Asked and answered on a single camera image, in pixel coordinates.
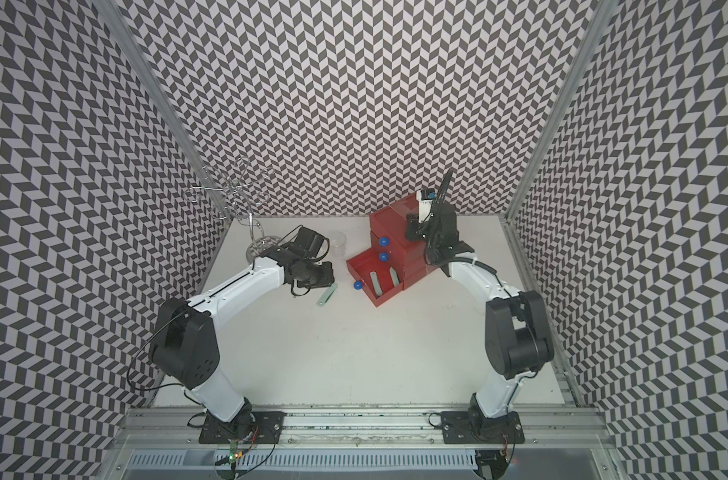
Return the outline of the red bottom drawer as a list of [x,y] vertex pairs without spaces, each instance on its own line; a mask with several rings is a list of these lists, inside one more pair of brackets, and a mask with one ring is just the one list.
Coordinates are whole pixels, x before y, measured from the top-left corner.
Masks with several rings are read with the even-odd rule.
[[375,307],[394,298],[405,286],[391,262],[381,256],[378,250],[369,248],[346,261],[354,288],[365,293]]

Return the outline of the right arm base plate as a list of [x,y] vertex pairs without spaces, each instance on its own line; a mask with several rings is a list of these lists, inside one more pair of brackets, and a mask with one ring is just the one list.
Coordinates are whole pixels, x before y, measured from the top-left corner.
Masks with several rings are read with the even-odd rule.
[[443,411],[440,419],[445,444],[519,445],[526,441],[520,417],[515,411],[494,419],[472,409]]

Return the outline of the red top drawer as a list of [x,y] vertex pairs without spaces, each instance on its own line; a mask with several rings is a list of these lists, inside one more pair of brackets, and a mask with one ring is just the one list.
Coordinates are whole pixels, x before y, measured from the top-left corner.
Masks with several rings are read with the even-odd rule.
[[403,236],[407,241],[407,216],[418,214],[416,192],[385,206],[369,215],[370,232],[390,237]]

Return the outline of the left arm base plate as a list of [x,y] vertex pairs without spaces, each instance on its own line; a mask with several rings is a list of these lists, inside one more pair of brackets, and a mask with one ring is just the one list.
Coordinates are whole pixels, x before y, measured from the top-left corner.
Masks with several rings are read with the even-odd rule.
[[252,411],[238,414],[230,422],[207,413],[199,435],[200,444],[245,443],[275,444],[281,437],[286,413],[283,411]]

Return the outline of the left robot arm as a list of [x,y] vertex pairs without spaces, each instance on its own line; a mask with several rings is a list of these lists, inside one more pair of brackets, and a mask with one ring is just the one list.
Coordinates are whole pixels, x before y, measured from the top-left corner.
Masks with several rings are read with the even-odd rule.
[[220,330],[284,285],[295,297],[332,286],[334,268],[326,259],[330,248],[329,238],[299,226],[230,279],[189,299],[165,301],[147,347],[150,362],[178,380],[212,417],[234,422],[250,404],[220,366]]

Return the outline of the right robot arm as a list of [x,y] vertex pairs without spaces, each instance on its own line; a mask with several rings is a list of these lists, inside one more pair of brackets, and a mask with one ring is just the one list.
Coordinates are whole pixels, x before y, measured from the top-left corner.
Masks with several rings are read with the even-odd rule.
[[492,373],[471,397],[470,418],[482,424],[508,415],[524,383],[555,357],[543,298],[509,286],[481,261],[460,239],[457,214],[445,201],[420,200],[418,210],[407,215],[406,238],[422,241],[425,263],[462,285],[484,307],[483,345]]

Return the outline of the mint knife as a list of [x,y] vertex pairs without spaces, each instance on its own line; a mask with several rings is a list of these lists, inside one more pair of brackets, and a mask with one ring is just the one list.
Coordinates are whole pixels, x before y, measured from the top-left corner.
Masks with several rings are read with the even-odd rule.
[[319,307],[324,307],[329,302],[334,293],[337,291],[337,289],[337,283],[333,283],[331,286],[329,286],[317,301],[317,305]]
[[400,279],[399,279],[397,271],[393,267],[390,267],[389,274],[390,274],[393,286],[397,287],[400,284]]
[[371,282],[372,282],[372,285],[373,285],[373,289],[374,289],[375,295],[377,297],[382,296],[383,295],[383,291],[382,291],[382,288],[381,288],[381,285],[380,285],[380,282],[379,282],[378,274],[376,272],[371,272],[370,273],[370,278],[371,278]]

